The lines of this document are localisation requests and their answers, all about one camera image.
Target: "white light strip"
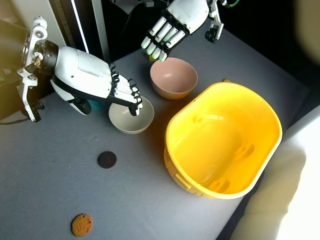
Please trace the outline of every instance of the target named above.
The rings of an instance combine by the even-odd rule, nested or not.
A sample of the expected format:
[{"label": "white light strip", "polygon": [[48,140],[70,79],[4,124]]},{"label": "white light strip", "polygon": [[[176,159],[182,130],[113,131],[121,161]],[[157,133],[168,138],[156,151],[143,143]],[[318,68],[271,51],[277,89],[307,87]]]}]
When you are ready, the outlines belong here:
[{"label": "white light strip", "polygon": [[83,44],[84,44],[85,51],[87,53],[89,53],[87,42],[86,42],[85,35],[84,35],[84,31],[82,30],[82,27],[81,27],[81,23],[80,23],[78,11],[77,11],[77,8],[76,8],[75,0],[71,0],[71,4],[72,4],[72,8],[73,8],[73,12],[74,12],[74,15],[75,15],[76,22],[78,23],[78,27],[79,27],[79,30],[80,30],[80,34],[81,34],[81,38],[82,38],[82,41],[83,41]]}]

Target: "yellow bin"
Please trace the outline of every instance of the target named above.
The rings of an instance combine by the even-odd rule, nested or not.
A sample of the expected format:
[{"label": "yellow bin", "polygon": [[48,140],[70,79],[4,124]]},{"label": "yellow bin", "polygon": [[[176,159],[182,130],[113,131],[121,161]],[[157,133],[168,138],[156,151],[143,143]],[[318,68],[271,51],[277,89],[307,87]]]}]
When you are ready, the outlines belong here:
[{"label": "yellow bin", "polygon": [[279,118],[261,96],[219,82],[171,119],[164,162],[189,193],[235,199],[254,187],[281,138]]}]

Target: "brown cookie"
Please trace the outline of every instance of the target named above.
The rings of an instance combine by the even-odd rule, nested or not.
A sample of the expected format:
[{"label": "brown cookie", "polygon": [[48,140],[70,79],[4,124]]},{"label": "brown cookie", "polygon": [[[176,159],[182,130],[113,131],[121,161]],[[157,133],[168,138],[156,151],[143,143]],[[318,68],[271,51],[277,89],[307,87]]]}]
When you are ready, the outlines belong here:
[{"label": "brown cookie", "polygon": [[77,237],[82,237],[90,233],[94,224],[91,216],[88,214],[80,214],[73,219],[71,224],[72,232]]}]

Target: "white fabric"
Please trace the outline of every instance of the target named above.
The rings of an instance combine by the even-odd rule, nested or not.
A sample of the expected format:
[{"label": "white fabric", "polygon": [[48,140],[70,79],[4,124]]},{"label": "white fabric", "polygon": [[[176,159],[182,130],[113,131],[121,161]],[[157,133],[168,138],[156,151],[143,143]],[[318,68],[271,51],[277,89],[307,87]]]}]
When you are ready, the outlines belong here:
[{"label": "white fabric", "polygon": [[320,106],[288,129],[232,240],[320,239]]}]

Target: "green cable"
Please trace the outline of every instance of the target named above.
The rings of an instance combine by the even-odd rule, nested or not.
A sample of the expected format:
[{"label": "green cable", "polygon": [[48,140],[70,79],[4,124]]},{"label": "green cable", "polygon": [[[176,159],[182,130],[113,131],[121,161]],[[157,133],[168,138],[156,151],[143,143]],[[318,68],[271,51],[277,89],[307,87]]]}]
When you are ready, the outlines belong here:
[{"label": "green cable", "polygon": [[235,5],[237,5],[237,3],[239,2],[240,0],[235,0],[234,3],[230,4],[229,7],[232,8],[234,7]]}]

